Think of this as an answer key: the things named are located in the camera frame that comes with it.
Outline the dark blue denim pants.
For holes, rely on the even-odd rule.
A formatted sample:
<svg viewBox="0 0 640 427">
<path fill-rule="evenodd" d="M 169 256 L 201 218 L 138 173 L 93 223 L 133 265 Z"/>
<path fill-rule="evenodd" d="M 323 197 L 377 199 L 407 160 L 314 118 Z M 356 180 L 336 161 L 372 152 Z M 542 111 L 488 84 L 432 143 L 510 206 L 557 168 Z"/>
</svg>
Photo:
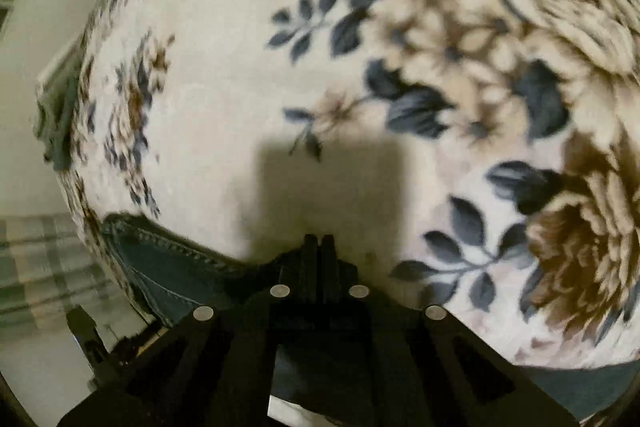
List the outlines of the dark blue denim pants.
<svg viewBox="0 0 640 427">
<path fill-rule="evenodd" d="M 209 301 L 221 309 L 244 303 L 277 282 L 284 260 L 280 256 L 265 265 L 243 265 L 140 216 L 108 216 L 100 234 L 134 301 L 167 325 Z M 615 417 L 639 393 L 637 361 L 598 369 L 518 368 L 580 421 L 593 414 Z"/>
</svg>

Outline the floral checkered fleece blanket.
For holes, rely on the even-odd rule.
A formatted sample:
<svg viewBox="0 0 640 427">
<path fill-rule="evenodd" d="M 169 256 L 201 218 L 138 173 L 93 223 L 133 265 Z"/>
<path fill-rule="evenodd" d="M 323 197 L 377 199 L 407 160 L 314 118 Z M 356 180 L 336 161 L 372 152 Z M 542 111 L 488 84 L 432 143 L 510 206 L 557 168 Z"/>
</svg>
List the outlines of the floral checkered fleece blanket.
<svg viewBox="0 0 640 427">
<path fill-rule="evenodd" d="M 140 217 L 249 265 L 334 238 L 514 363 L 639 358 L 639 0 L 98 0 L 79 233 Z"/>
</svg>

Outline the grey plaid cloth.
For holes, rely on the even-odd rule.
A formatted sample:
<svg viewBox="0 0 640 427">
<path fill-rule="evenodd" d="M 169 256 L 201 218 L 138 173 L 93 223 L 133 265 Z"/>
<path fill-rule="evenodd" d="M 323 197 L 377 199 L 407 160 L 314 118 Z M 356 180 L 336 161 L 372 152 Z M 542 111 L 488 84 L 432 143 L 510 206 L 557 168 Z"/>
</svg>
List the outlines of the grey plaid cloth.
<svg viewBox="0 0 640 427">
<path fill-rule="evenodd" d="M 1 341 L 66 326 L 81 307 L 103 323 L 129 309 L 65 213 L 1 220 Z"/>
</svg>

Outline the dark green cloth pile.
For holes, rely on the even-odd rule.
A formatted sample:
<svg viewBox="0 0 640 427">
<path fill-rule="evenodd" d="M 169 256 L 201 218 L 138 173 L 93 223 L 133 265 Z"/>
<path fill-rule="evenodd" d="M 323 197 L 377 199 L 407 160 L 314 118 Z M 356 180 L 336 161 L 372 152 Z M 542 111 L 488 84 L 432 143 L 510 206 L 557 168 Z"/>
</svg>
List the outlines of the dark green cloth pile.
<svg viewBox="0 0 640 427">
<path fill-rule="evenodd" d="M 78 98 L 81 57 L 74 51 L 54 61 L 38 78 L 34 135 L 54 171 L 70 168 L 70 126 Z"/>
</svg>

